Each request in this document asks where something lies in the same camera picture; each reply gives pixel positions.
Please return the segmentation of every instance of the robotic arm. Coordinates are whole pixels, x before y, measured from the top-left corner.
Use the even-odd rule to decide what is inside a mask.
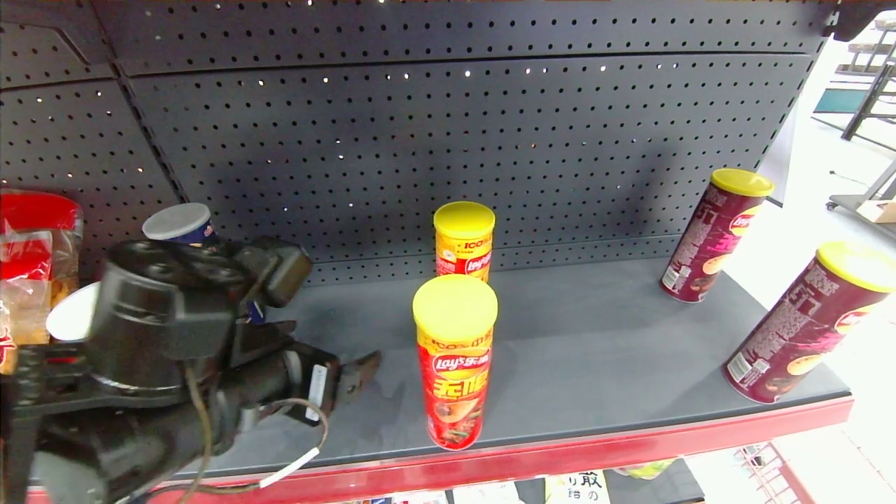
[[[325,421],[373,376],[379,352],[341,366],[289,337],[294,322],[241,317],[259,297],[285,306],[310,271],[301,248],[272,238],[232,256],[148,240],[111,248],[87,339],[21,346],[4,381],[4,501],[26,500],[32,461],[57,504],[104,504],[165,481],[204,439],[227,451],[267,415]],[[320,412],[282,406],[290,398]]]

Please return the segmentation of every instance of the maroon chip can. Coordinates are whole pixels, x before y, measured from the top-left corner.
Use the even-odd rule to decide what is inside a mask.
[[[893,291],[896,262],[889,257],[844,241],[825,243],[722,372],[747,398],[774,403]]]
[[[713,171],[660,287],[679,301],[702,301],[774,188],[767,178],[745,169]]]

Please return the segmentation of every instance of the red shelf edge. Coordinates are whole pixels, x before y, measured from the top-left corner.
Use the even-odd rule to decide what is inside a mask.
[[[843,423],[853,402],[850,395],[718,421],[320,467],[300,471],[269,488],[242,495],[197,494],[192,503],[324,504],[399,491],[449,489],[476,482],[526,480],[546,474],[639,464],[759,443]],[[237,484],[261,477],[263,474],[248,474],[208,482]],[[176,492],[163,494],[151,504],[173,504],[178,497]],[[43,491],[35,490],[30,494],[29,503],[50,504],[50,500]]]

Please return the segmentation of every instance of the yellow chip can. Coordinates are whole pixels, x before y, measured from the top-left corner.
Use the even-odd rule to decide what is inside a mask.
[[[435,274],[466,274],[488,282],[495,213],[483,204],[456,201],[435,211]]]
[[[420,287],[413,312],[426,431],[442,448],[467,448],[482,431],[497,296],[474,277],[447,274]]]

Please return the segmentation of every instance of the yellow lid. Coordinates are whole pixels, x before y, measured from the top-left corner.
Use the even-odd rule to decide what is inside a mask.
[[[815,256],[849,283],[869,291],[896,291],[896,261],[883,252],[848,241],[829,241],[818,248]]]
[[[775,190],[771,180],[745,169],[717,169],[712,172],[710,181],[716,187],[741,196],[766,197]]]
[[[414,295],[412,306],[420,329],[446,343],[479,338],[498,318],[495,291],[466,274],[437,276],[424,283]]]
[[[455,201],[442,205],[433,216],[435,230],[459,239],[477,239],[495,228],[495,213],[483,204]]]

